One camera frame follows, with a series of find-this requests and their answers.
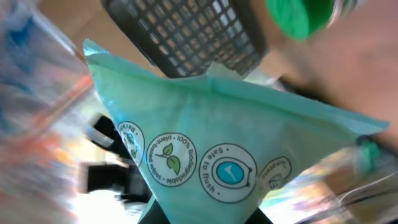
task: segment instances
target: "black crate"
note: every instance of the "black crate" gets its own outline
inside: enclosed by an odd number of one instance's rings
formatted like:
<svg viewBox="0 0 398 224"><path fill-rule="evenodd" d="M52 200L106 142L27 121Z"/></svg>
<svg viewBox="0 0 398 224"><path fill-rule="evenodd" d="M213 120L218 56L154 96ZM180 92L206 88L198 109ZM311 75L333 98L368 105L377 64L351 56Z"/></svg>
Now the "black crate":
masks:
<svg viewBox="0 0 398 224"><path fill-rule="evenodd" d="M105 0L119 28L168 77L192 77L212 61L247 75L266 52L249 1Z"/></svg>

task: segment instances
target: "green lid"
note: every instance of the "green lid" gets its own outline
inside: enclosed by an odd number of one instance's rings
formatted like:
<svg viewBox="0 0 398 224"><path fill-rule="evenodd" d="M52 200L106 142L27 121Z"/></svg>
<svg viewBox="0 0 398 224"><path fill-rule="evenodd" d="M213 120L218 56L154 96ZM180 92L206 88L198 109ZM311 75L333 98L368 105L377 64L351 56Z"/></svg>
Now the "green lid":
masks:
<svg viewBox="0 0 398 224"><path fill-rule="evenodd" d="M266 6L285 35L306 39L325 27L333 13L334 0L266 0Z"/></svg>

